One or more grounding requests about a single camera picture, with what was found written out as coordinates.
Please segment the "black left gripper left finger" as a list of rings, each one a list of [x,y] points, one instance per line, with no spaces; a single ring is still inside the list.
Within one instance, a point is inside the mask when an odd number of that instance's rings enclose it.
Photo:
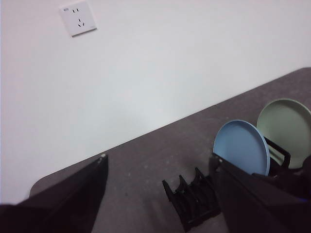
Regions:
[[[105,194],[108,157],[18,204],[0,206],[2,233],[89,233]]]

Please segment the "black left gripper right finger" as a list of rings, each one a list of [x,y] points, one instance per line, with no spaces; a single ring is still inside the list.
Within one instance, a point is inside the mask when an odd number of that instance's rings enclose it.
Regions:
[[[231,233],[309,233],[311,159],[302,172],[278,177],[249,175],[212,155],[209,173]]]

